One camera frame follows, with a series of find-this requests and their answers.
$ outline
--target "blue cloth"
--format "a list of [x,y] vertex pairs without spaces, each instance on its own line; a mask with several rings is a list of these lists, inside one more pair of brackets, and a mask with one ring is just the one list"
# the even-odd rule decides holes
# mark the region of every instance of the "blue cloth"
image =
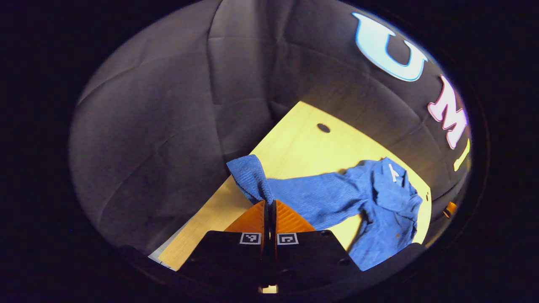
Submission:
[[366,216],[349,251],[362,271],[405,248],[416,234],[423,200],[410,184],[406,170],[389,158],[362,161],[344,175],[287,180],[267,179],[255,155],[232,160],[227,166],[251,203],[278,199],[317,230],[364,211]]

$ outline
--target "yellow wooden surface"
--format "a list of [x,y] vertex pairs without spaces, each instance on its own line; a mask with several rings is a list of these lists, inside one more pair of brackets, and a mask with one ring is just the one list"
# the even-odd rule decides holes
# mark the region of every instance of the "yellow wooden surface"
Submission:
[[[324,133],[317,127],[330,128]],[[431,218],[429,186],[403,161],[354,127],[304,102],[298,102],[266,135],[253,152],[266,177],[288,179],[333,173],[356,166],[361,160],[389,157],[408,172],[410,183],[423,198],[419,209],[418,229],[414,242],[425,239]],[[230,176],[206,204],[192,217],[176,238],[159,256],[172,269],[178,270],[210,230],[224,230],[252,204],[239,191]],[[346,219],[330,230],[348,249],[356,236],[360,216]]]

